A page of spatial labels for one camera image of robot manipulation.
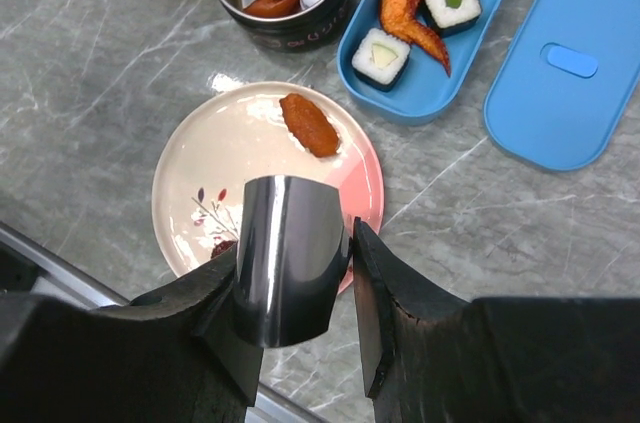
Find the plate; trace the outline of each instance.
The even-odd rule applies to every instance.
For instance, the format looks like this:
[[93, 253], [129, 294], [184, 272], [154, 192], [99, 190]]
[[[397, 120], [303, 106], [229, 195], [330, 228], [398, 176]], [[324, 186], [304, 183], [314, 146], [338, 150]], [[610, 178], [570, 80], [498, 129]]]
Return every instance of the plate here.
[[[335, 157], [318, 159], [289, 132], [279, 99], [297, 92], [313, 101], [338, 132]], [[223, 93], [193, 111], [169, 139], [153, 180], [153, 228], [176, 276], [211, 258], [222, 241], [236, 240], [244, 185], [287, 174], [338, 188], [345, 224], [360, 216], [377, 232], [384, 185], [378, 156], [356, 121], [337, 103], [309, 88], [252, 83]], [[351, 271], [340, 285], [353, 281]]]
[[[451, 77], [440, 63], [412, 45], [407, 67], [394, 87], [384, 92], [361, 81], [351, 66], [353, 54], [368, 31], [380, 28], [380, 0], [361, 0], [340, 41], [336, 58], [338, 72], [351, 98], [397, 124], [422, 125], [437, 118], [458, 94], [501, 1], [480, 0], [483, 13], [476, 24], [443, 39], [451, 58]], [[418, 20], [424, 23], [420, 13], [417, 12]]]

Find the food container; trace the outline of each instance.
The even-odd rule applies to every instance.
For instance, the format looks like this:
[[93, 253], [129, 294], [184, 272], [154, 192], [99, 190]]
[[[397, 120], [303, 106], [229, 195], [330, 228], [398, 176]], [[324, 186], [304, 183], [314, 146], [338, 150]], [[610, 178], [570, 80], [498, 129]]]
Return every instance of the food container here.
[[640, 0], [534, 0], [485, 100], [487, 131], [520, 161], [579, 170], [603, 154], [639, 81]]
[[351, 98], [404, 125], [422, 125], [433, 120], [451, 104], [473, 62], [491, 20], [502, 0], [480, 0], [483, 13], [475, 25], [455, 36], [443, 38], [451, 60], [451, 76], [442, 65], [417, 45], [412, 45], [409, 62], [390, 91], [363, 82], [351, 60], [371, 28], [380, 28], [380, 0], [361, 0], [338, 48], [338, 72]]
[[258, 18], [242, 11], [242, 0], [220, 0], [253, 42], [281, 52], [302, 52], [339, 38], [355, 8], [355, 0], [321, 0], [291, 16]]

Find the marble countertop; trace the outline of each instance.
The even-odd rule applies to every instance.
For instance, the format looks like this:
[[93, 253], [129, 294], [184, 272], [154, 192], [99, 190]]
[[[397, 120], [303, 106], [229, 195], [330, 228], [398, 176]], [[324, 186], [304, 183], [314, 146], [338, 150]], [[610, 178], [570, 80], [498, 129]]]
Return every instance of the marble countertop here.
[[[0, 219], [127, 297], [166, 283], [150, 206], [164, 144], [212, 95], [283, 80], [363, 126], [385, 178], [383, 239], [445, 289], [640, 295], [640, 92], [578, 172], [541, 172], [487, 138], [484, 98], [531, 1], [503, 0], [451, 109], [407, 128], [349, 101], [335, 45], [258, 52], [217, 0], [2, 0]], [[330, 421], [371, 421], [353, 292], [328, 333], [267, 351], [262, 379]]]

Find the black container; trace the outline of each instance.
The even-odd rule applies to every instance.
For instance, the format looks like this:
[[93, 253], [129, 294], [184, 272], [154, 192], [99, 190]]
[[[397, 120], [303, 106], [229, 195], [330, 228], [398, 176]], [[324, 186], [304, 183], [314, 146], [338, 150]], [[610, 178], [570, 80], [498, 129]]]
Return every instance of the black container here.
[[257, 18], [244, 13], [239, 0], [220, 2], [256, 45], [285, 53], [308, 51], [335, 41], [356, 5], [355, 0], [321, 0], [284, 18]]

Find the blue lid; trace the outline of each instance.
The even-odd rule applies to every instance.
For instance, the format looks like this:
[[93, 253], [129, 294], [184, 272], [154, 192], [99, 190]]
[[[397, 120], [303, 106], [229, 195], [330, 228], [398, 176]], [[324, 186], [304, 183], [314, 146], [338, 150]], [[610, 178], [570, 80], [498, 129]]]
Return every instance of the blue lid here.
[[640, 77], [640, 0], [535, 0], [487, 95], [493, 140], [549, 170], [597, 159]]

